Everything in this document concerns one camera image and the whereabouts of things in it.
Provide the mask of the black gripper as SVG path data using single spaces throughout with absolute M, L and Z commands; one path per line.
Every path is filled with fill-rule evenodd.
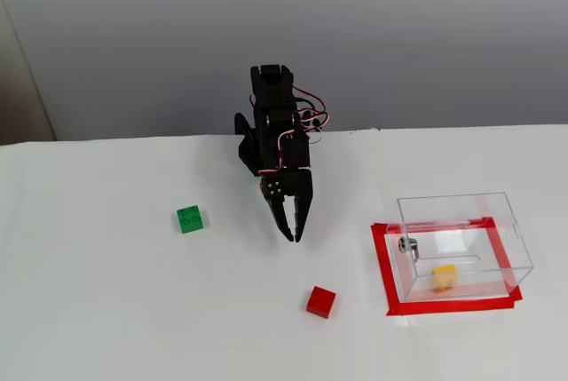
M 309 136 L 303 126 L 279 132 L 271 138 L 270 158 L 260 189 L 276 226 L 290 242 L 300 242 L 312 203 Z M 294 197 L 296 232 L 292 234 L 284 209 L 285 196 Z

